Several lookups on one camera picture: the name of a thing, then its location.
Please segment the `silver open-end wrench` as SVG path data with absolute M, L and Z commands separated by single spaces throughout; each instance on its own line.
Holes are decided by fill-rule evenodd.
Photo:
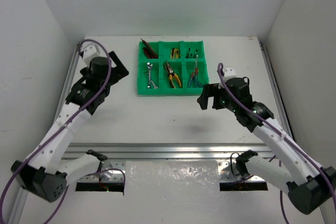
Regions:
M 150 62 L 148 62 L 146 64 L 146 66 L 147 66 L 147 69 L 148 69 L 148 86 L 147 86 L 147 88 L 151 89 L 152 88 L 151 70 L 152 70 L 153 65 Z
M 155 82 L 150 78 L 151 86 L 153 89 L 158 89 L 159 87 L 155 84 Z

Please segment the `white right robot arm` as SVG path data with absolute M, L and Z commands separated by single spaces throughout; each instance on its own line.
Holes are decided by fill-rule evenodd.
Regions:
M 279 167 L 248 150 L 236 157 L 235 168 L 240 177 L 263 178 L 285 193 L 305 215 L 328 199 L 335 199 L 335 168 L 324 168 L 314 161 L 283 130 L 274 114 L 263 103 L 253 100 L 248 78 L 204 85 L 197 99 L 202 110 L 207 109 L 210 97 L 214 99 L 213 109 L 233 112 L 238 123 L 262 140 L 283 164 Z

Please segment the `red black utility knife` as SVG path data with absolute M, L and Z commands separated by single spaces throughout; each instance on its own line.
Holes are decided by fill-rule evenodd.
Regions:
M 153 59 L 159 58 L 159 43 L 158 42 L 147 42 L 144 39 L 141 39 L 141 42 L 143 44 L 143 47 L 146 47 L 149 50 L 149 52 L 152 54 Z

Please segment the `red black box cutter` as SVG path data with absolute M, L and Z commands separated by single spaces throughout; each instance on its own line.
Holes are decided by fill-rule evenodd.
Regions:
M 153 59 L 152 54 L 149 52 L 149 50 L 146 47 L 143 47 L 143 51 L 147 58 Z

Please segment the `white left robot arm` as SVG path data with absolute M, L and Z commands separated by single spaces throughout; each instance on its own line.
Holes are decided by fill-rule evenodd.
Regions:
M 80 73 L 82 77 L 72 86 L 56 121 L 36 148 L 38 153 L 28 163 L 15 161 L 11 167 L 22 188 L 47 202 L 56 201 L 68 185 L 97 173 L 106 164 L 108 158 L 94 150 L 64 164 L 60 161 L 80 127 L 109 95 L 111 86 L 129 74 L 114 51 L 108 57 L 92 58 Z

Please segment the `blue red handle screwdriver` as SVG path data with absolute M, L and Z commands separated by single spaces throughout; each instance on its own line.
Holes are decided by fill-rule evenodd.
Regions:
M 195 77 L 195 70 L 193 69 L 188 81 L 188 88 L 196 88 L 197 87 L 197 81 L 196 81 L 196 77 Z

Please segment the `yellow black utility knife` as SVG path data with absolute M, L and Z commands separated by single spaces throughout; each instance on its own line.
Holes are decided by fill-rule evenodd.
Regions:
M 172 48 L 172 49 L 171 49 L 171 52 L 170 52 L 170 58 L 171 58 L 171 59 L 174 59 L 174 58 L 175 58 L 175 50 L 176 50 L 176 48 Z

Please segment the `small yellow black cutter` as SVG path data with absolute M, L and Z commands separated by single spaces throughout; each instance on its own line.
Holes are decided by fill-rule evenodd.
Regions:
M 178 59 L 180 57 L 180 50 L 178 48 L 175 48 L 174 50 L 174 58 Z

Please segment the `yellow handle needle-nose pliers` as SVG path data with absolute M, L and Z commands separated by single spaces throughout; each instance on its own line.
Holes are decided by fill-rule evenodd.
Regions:
M 177 84 L 178 84 L 178 87 L 182 88 L 182 82 L 181 82 L 179 76 L 175 73 L 175 71 L 173 70 L 173 68 L 171 67 L 171 65 L 167 61 L 164 64 L 164 68 L 165 68 L 165 71 L 166 71 L 167 76 L 168 76 L 170 87 L 175 89 L 176 86 L 174 84 L 174 81 L 176 81 Z

